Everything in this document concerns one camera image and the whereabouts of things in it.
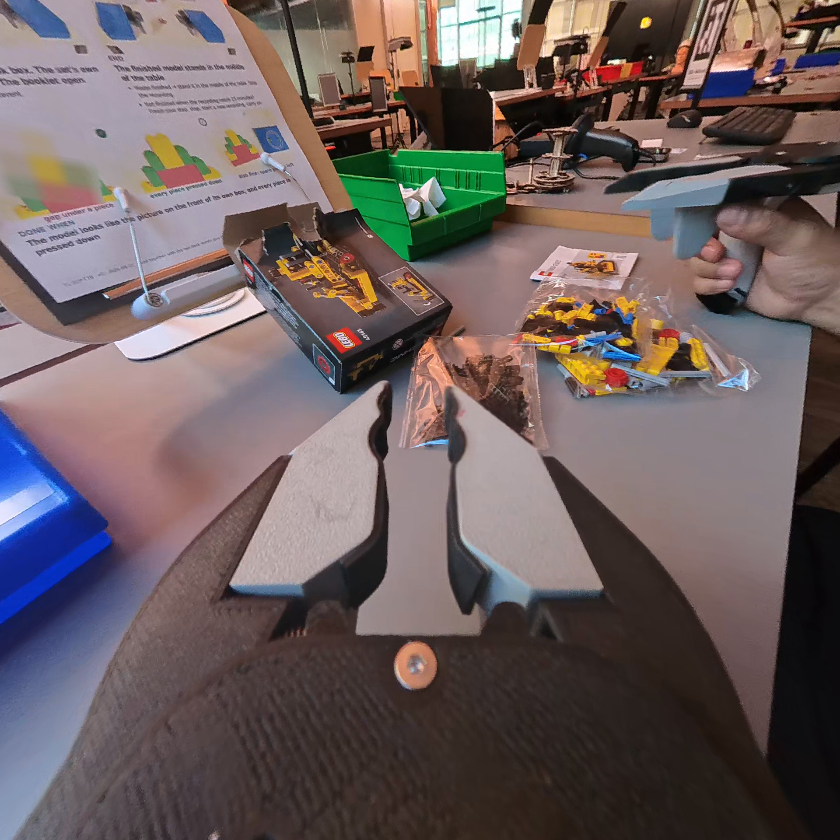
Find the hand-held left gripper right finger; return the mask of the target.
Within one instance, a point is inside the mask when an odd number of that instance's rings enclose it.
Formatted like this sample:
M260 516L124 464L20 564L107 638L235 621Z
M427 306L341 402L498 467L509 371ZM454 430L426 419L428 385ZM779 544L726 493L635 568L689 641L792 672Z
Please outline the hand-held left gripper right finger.
M444 398L448 439L447 567L465 615L502 603L596 599L602 579L545 459L456 386Z

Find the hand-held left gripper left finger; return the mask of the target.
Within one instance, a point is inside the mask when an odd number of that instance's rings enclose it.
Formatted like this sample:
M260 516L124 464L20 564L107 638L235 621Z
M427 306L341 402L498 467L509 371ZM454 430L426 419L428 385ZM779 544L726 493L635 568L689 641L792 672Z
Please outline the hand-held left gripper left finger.
M357 608L382 583L392 387L373 385L289 456L229 582L238 595Z

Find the bag of black lego pieces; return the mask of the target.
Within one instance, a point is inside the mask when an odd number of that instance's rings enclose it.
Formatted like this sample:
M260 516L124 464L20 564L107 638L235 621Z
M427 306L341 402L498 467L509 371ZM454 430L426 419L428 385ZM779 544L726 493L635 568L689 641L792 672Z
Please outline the bag of black lego pieces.
M445 394L456 387L545 450L536 351L511 335L430 337L416 352L400 446L446 445Z

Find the bag of colourful lego pieces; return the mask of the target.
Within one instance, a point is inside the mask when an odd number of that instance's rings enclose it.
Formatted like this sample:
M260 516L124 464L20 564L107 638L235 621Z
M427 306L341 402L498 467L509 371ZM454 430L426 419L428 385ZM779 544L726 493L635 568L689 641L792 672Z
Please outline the bag of colourful lego pieces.
M572 280L538 284L517 320L520 343L553 358L575 398L750 392L753 365L675 314L670 293L630 279L616 290Z

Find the black lego box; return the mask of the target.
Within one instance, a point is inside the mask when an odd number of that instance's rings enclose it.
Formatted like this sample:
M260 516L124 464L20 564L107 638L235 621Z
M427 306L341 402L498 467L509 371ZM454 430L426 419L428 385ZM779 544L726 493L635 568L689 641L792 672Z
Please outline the black lego box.
M441 335L451 302L357 209L286 203L227 215L249 291L338 393Z

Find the person's right hand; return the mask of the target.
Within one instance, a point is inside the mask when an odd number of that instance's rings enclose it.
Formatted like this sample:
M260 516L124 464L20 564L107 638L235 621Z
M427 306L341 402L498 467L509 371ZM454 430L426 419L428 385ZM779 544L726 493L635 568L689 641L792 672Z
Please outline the person's right hand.
M744 308L839 336L839 235L810 204L725 206L719 230L763 249Z

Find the black keyboard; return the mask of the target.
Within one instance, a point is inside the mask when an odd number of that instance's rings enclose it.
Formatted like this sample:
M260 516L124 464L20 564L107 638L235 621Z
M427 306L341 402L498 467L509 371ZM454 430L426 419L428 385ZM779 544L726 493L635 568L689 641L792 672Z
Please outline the black keyboard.
M782 141L795 121L785 108L737 107L705 124L705 137L724 144L769 146Z

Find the black barcode scanner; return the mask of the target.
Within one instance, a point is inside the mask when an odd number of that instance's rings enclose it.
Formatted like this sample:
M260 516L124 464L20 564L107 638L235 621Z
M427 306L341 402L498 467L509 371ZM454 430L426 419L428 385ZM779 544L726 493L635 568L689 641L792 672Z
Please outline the black barcode scanner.
M637 140L618 129L597 129L589 113L581 115L569 128L564 145L568 159L563 165L567 170L585 162L607 159L620 165L624 172L630 172L639 163L667 163L671 155L671 149L666 147L643 148Z

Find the small blue storage bin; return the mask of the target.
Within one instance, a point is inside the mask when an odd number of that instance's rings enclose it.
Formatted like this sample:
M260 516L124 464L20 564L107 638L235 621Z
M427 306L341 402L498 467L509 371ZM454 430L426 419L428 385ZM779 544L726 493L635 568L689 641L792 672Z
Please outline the small blue storage bin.
M751 66L739 69L712 70L702 92L702 100L720 98L741 98L753 87L755 69Z

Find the wooden gear model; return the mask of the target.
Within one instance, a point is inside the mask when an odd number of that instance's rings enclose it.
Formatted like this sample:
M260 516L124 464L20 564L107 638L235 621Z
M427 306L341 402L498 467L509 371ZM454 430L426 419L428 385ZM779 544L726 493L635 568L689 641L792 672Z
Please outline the wooden gear model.
M572 128L549 129L548 137L551 149L516 163L512 167L520 170L527 169L527 177L522 180L515 176L512 181L506 181L508 196L531 194L562 194L569 193L574 188L574 174L571 172L572 155L566 146L574 134Z

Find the black monitor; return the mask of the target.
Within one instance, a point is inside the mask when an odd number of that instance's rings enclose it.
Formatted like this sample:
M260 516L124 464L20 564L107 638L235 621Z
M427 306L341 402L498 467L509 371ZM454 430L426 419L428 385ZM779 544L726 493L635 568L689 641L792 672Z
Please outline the black monitor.
M629 1L612 28L605 57L636 62L676 53L693 1Z

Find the green plastic bin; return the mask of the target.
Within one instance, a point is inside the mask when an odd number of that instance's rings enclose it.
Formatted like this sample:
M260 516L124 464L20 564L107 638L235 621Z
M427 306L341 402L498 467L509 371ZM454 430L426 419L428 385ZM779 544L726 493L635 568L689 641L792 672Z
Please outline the green plastic bin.
M506 168L498 151L376 150L333 162L367 228L399 256L415 261L491 230L507 203ZM410 219L401 187L435 179L443 205Z

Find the crumpled white paper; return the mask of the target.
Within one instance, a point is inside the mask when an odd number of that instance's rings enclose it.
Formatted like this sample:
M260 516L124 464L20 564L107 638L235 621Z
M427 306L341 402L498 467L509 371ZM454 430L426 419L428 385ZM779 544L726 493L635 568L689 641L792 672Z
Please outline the crumpled white paper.
M398 183L406 216L413 223L424 217L435 217L446 205L447 197L434 176L420 186Z

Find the blue plastic bin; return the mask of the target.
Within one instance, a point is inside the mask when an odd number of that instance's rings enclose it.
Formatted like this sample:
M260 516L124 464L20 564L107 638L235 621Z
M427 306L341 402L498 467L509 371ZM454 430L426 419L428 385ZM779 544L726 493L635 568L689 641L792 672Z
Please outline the blue plastic bin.
M1 414L1 622L107 549L105 517Z

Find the black pole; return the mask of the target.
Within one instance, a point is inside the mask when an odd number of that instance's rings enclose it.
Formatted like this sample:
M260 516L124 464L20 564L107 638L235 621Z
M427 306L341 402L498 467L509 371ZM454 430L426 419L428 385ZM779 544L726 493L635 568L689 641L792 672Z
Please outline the black pole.
M301 99L303 101L304 108L307 111L307 114L310 120L313 120L313 113L312 113L312 102L309 96L308 84L306 80L305 71L303 69L302 60L301 60L301 53L299 50L298 45L298 38L295 26L293 24L292 15L291 15L291 8L289 1L281 0L279 1L280 9L283 14L283 18L286 23L286 30L287 36L290 42L290 51L292 54L293 62L295 65L295 69L297 72L297 78L299 82L300 92L301 92Z

